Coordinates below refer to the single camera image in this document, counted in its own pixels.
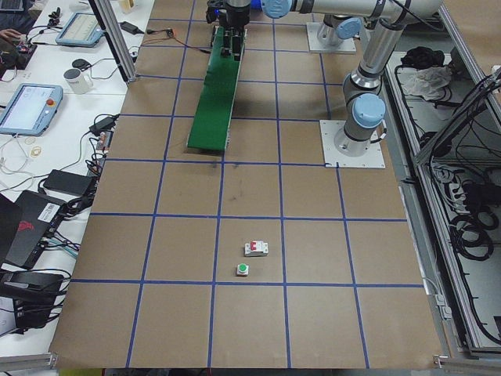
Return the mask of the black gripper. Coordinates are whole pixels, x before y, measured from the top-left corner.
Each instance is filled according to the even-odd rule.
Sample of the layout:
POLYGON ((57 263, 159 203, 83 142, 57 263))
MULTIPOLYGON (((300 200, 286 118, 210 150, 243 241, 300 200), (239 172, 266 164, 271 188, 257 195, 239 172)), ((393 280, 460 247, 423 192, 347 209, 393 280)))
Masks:
MULTIPOLYGON (((226 23, 232 27, 232 55, 240 61, 243 50, 243 31, 250 22, 251 0, 222 0, 222 8, 226 12, 226 23)), ((222 51, 224 57, 231 55, 231 31, 225 29, 222 35, 222 51)))

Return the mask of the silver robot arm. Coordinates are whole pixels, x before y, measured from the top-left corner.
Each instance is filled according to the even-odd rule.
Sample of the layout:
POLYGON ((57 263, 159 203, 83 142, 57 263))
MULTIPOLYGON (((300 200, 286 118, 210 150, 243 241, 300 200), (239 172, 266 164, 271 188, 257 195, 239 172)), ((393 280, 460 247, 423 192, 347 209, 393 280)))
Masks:
POLYGON ((364 153, 384 119, 386 105, 379 97, 381 75, 404 29, 403 23, 378 20, 359 65, 344 80, 347 119, 334 143, 345 154, 364 153))
POLYGON ((355 53, 353 35, 361 21, 375 20, 373 36, 362 58, 362 69, 380 71, 387 63, 403 28, 422 22, 442 5, 441 1, 261 1, 269 18, 282 18, 290 12, 322 13, 323 23, 307 23, 308 46, 312 52, 355 53))

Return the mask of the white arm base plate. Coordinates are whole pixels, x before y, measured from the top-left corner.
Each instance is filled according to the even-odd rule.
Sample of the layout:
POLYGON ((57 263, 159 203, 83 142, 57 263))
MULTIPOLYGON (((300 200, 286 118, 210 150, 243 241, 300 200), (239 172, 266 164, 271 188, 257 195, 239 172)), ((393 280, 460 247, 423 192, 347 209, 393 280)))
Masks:
POLYGON ((385 168, 379 129, 371 138, 354 141, 344 134, 344 120, 320 120, 324 165, 327 168, 385 168))
POLYGON ((358 34, 360 26, 328 27, 324 23, 306 24, 308 47, 310 52, 355 54, 354 37, 358 34))

